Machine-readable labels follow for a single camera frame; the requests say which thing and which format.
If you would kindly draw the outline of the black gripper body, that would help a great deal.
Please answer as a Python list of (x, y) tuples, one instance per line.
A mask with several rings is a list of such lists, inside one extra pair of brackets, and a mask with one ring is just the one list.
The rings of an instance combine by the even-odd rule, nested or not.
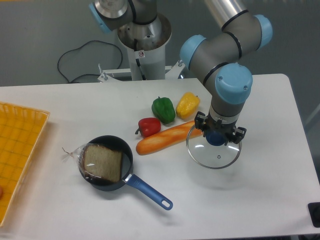
[(236, 125), (236, 121), (227, 123), (225, 119), (214, 120), (210, 115), (207, 116), (205, 123), (208, 127), (205, 137), (208, 140), (230, 140)]

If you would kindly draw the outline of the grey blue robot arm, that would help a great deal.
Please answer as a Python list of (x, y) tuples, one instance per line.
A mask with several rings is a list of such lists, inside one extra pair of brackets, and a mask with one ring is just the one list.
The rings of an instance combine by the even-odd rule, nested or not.
[[(263, 15), (249, 13), (240, 0), (208, 0), (206, 5), (221, 34), (211, 40), (194, 35), (179, 54), (212, 96), (208, 114), (198, 113), (195, 127), (213, 146), (238, 144), (246, 129), (236, 127), (236, 122), (253, 84), (251, 72), (238, 60), (268, 44), (273, 28)], [(156, 1), (95, 0), (89, 9), (103, 32), (117, 32), (127, 49), (134, 81), (165, 77), (165, 46), (172, 30)]]

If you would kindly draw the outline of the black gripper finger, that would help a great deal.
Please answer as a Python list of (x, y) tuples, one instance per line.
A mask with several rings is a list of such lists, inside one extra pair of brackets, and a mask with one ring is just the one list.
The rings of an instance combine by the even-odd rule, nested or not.
[(226, 133), (228, 142), (239, 144), (245, 137), (247, 129), (244, 127), (233, 127), (230, 132)]
[(206, 120), (207, 120), (207, 116), (203, 112), (198, 111), (194, 118), (195, 128), (197, 130), (206, 131), (208, 128)]

